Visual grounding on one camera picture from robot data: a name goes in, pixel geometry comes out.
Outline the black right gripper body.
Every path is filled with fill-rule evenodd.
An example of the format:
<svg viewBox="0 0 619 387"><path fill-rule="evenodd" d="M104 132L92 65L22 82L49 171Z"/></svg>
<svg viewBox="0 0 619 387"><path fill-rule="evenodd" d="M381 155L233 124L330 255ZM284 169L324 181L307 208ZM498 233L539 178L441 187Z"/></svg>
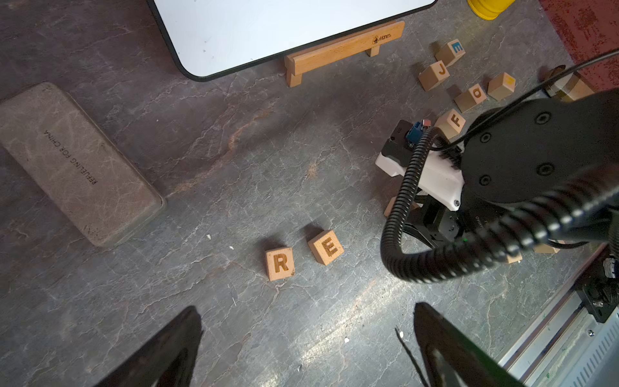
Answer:
<svg viewBox="0 0 619 387"><path fill-rule="evenodd" d="M462 214L450 211L429 195L414 199L403 228L404 233L429 248L454 242L471 231Z"/></svg>

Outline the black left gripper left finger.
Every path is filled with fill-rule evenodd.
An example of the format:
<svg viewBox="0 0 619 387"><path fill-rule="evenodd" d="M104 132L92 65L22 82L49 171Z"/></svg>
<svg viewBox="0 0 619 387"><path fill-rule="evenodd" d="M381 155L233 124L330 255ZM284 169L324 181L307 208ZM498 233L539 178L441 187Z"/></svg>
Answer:
<svg viewBox="0 0 619 387"><path fill-rule="evenodd" d="M189 386L203 334L201 315L188 306L99 386Z"/></svg>

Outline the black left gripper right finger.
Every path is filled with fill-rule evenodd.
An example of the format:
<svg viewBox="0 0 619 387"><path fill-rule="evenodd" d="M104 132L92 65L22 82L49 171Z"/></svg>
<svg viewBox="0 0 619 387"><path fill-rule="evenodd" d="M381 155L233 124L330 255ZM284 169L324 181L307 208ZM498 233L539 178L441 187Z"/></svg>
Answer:
<svg viewBox="0 0 619 387"><path fill-rule="evenodd" d="M414 308L414 331L431 386L521 386L428 303Z"/></svg>

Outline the wooden block letter E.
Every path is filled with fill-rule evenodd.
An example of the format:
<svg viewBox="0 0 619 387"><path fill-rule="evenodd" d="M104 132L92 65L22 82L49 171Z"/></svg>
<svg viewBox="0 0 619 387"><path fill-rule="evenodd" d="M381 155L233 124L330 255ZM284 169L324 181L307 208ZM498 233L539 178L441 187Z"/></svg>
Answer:
<svg viewBox="0 0 619 387"><path fill-rule="evenodd" d="M342 256L343 246L333 230L325 230L308 242L317 262L329 265L332 261Z"/></svg>

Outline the wooden block letter R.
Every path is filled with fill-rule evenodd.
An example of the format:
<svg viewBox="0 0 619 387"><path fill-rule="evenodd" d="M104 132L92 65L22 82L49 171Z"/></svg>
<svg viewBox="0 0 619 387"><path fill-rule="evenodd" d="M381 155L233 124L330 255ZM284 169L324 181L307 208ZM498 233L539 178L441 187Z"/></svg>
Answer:
<svg viewBox="0 0 619 387"><path fill-rule="evenodd" d="M295 265L292 248L278 248L265 253L269 280L275 282L280 279L293 277Z"/></svg>

